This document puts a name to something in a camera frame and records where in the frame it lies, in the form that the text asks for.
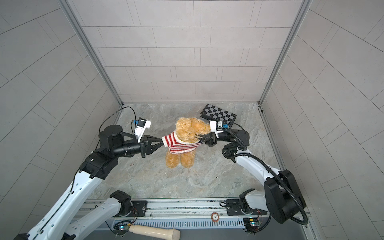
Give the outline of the red white striped knit sweater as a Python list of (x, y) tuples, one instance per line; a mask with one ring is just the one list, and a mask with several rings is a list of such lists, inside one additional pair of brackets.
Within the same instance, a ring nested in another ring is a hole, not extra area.
[(171, 154), (183, 154), (194, 151), (203, 143), (197, 140), (194, 143), (183, 142), (180, 140), (175, 132), (162, 137), (163, 144), (166, 148), (168, 148)]

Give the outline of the tan plush teddy bear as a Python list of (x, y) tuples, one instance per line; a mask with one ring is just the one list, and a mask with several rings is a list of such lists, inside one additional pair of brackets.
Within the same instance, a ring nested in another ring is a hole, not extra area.
[[(180, 118), (176, 122), (176, 129), (173, 131), (183, 142), (194, 143), (200, 140), (202, 135), (211, 132), (210, 125), (197, 118)], [(192, 152), (183, 154), (171, 154), (169, 150), (166, 153), (166, 166), (173, 169), (181, 164), (184, 168), (191, 168), (194, 165), (196, 149)]]

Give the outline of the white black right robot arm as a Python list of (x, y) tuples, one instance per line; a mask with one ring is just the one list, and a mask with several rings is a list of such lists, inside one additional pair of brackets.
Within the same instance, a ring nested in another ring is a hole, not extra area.
[(308, 224), (306, 202), (295, 176), (289, 170), (273, 168), (253, 155), (248, 149), (250, 136), (247, 131), (223, 129), (219, 133), (211, 132), (198, 138), (209, 147), (213, 147), (218, 141), (227, 142), (222, 155), (246, 169), (264, 185), (263, 204), (258, 194), (252, 190), (242, 194), (241, 208), (245, 213), (261, 209), (269, 212), (280, 224), (287, 220), (303, 226)]

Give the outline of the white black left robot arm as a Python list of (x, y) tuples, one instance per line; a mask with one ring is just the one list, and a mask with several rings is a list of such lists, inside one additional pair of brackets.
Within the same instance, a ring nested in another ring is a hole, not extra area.
[(73, 222), (89, 195), (101, 184), (119, 158), (131, 158), (140, 154), (142, 158), (151, 155), (163, 146), (162, 139), (145, 135), (151, 122), (136, 121), (135, 133), (125, 133), (122, 126), (111, 125), (99, 133), (100, 147), (95, 149), (81, 164), (73, 181), (50, 211), (27, 233), (18, 234), (17, 240), (83, 240), (102, 223), (114, 216), (138, 217), (131, 202), (131, 196), (115, 191), (100, 206), (81, 219)]

